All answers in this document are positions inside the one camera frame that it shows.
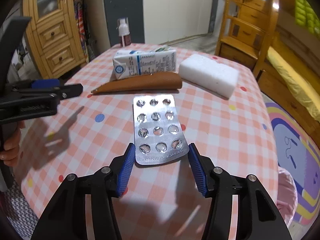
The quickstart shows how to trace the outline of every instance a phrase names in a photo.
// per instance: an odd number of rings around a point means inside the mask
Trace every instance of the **hand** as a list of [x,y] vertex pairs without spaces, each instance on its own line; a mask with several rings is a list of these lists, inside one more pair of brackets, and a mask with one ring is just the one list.
[[0,159],[3,160],[7,166],[13,167],[18,163],[19,143],[21,139],[20,129],[25,127],[24,121],[19,121],[13,135],[4,143],[4,151],[0,152]]

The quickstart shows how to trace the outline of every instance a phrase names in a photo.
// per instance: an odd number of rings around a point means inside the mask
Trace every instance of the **white door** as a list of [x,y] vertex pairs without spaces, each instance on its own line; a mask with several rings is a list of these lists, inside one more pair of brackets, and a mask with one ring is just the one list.
[[208,33],[212,0],[143,0],[145,43]]

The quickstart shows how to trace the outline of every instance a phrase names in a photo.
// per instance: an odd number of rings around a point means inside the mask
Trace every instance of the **tablecloth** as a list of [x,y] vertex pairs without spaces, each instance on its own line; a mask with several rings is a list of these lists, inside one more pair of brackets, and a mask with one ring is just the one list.
[[[152,50],[158,45],[132,44],[128,49]],[[97,57],[68,83],[81,83],[78,98],[64,100],[58,114],[35,119],[26,134],[15,168],[26,200],[40,217],[69,173],[93,174],[122,155],[134,142],[132,100],[137,94],[172,93],[188,143],[232,175],[255,174],[273,201],[277,197],[277,155],[269,116],[251,71],[238,63],[177,48],[177,66],[194,53],[240,71],[229,100],[184,81],[176,91],[129,91],[93,96],[90,91],[113,76],[118,47]],[[196,189],[187,156],[160,166],[134,165],[127,187],[113,205],[123,239],[201,239],[211,199]],[[90,197],[86,202],[87,232],[93,238]],[[237,199],[229,239],[235,239]]]

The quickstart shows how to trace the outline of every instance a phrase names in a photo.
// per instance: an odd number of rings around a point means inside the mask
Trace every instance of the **blue dot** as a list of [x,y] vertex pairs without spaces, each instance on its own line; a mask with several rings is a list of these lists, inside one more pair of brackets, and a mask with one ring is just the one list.
[[97,114],[95,120],[96,122],[102,122],[104,120],[104,114]]

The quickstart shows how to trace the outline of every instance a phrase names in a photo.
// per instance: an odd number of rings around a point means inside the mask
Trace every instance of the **white foam block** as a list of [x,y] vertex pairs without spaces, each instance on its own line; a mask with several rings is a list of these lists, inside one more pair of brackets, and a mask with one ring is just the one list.
[[230,98],[237,86],[239,71],[207,57],[193,54],[181,62],[179,75],[183,79]]

